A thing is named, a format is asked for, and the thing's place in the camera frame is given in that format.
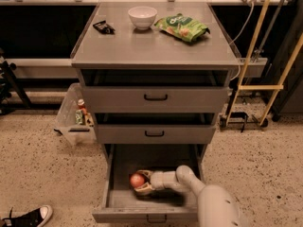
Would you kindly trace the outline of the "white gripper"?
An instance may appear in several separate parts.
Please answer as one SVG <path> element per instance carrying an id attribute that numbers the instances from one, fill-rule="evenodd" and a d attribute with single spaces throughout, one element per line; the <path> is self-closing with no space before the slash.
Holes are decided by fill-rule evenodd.
<path id="1" fill-rule="evenodd" d="M 147 169 L 140 169 L 137 170 L 137 173 L 150 180 L 149 183 L 144 183 L 134 189 L 138 196 L 148 196 L 153 190 L 172 189 L 177 192 L 182 190 L 174 171 L 152 172 Z"/>

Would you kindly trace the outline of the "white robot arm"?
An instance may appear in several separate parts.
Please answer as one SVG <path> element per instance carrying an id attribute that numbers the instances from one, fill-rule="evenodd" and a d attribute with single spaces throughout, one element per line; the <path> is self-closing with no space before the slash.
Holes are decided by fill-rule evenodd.
<path id="1" fill-rule="evenodd" d="M 140 169 L 130 176 L 130 185 L 139 196 L 165 189 L 192 192 L 200 227 L 249 227 L 229 192 L 219 185 L 205 184 L 189 166 L 178 166 L 175 171 Z"/>

